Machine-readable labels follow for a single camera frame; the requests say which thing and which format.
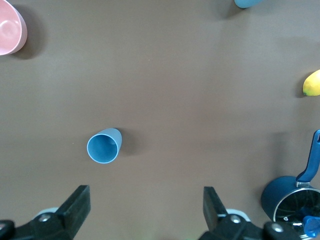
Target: pink bowl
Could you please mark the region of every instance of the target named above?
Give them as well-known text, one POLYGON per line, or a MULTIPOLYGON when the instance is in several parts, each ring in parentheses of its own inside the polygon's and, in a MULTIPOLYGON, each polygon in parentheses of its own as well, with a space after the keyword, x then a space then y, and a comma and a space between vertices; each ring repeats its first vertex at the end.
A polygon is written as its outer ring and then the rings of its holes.
POLYGON ((27 40, 27 26, 20 13, 0 0, 0 56, 19 51, 27 40))

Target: yellow lemon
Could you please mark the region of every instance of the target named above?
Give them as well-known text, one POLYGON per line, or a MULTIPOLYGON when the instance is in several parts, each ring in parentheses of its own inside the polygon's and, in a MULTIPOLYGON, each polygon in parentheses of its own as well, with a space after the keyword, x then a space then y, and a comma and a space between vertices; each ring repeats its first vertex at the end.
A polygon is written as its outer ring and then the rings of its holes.
POLYGON ((320 95, 320 70, 315 71, 303 83, 303 94, 306 96, 320 95))

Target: screw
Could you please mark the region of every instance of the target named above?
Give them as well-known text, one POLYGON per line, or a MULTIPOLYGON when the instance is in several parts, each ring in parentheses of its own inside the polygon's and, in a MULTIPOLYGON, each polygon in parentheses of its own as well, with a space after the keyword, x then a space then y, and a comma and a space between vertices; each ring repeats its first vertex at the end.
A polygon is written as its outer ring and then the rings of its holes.
POLYGON ((282 226, 280 226, 278 223, 272 223, 271 227, 273 230, 275 230, 277 233, 282 233, 284 231, 284 229, 282 228, 282 226))
POLYGON ((231 219, 231 221, 234 222, 235 224, 241 223, 241 219, 240 219, 240 217, 238 217, 237 215, 231 215, 230 219, 231 219))
POLYGON ((51 218, 51 216, 49 214, 42 214, 41 217, 39 218, 39 221, 46 222, 49 220, 49 218, 51 218))

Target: blue handle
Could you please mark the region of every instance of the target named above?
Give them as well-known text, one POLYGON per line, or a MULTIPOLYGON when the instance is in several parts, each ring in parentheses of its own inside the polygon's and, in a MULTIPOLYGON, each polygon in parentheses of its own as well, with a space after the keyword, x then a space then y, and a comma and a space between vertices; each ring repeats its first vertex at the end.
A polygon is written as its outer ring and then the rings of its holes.
POLYGON ((303 230, 308 237, 315 238, 320 233, 320 217, 305 216, 303 218, 303 230))
POLYGON ((308 163, 303 172, 297 177, 296 181, 299 183, 310 183, 317 174, 320 164, 320 129, 315 131, 310 148, 308 163))

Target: blue object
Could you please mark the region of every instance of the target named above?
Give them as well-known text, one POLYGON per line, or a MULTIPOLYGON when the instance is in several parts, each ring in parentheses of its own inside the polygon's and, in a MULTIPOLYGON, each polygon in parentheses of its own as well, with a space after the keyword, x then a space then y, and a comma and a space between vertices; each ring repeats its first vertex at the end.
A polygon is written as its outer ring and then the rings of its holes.
POLYGON ((320 164, 320 130, 317 130, 312 139, 308 163, 303 172, 297 177, 296 181, 300 183, 310 183, 317 174, 320 164))
POLYGON ((304 233, 310 238, 315 238, 320 233, 320 217, 305 216, 303 225, 304 233))
MULTIPOLYGON (((296 187, 295 176, 278 177, 271 181, 263 190, 261 195, 261 206, 272 221, 279 221, 279 219, 277 219, 279 205, 285 199, 290 198, 290 196, 294 197, 294 195, 297 195, 298 192, 305 190, 306 188, 304 187, 296 187)), ((318 192, 318 190, 312 186, 309 186, 308 190, 318 192)))
POLYGON ((320 190, 310 186, 320 164, 320 129, 312 139, 307 166, 297 177, 281 176, 271 181, 263 190, 261 205, 272 221, 294 224, 300 236, 320 232, 320 190), (309 220, 305 229, 302 227, 304 217, 309 220))
POLYGON ((122 144, 122 135, 115 128, 107 128, 92 136, 86 150, 90 158, 99 164, 109 164, 119 154, 122 144))
POLYGON ((235 4, 242 9, 250 8, 263 0, 234 0, 235 4))

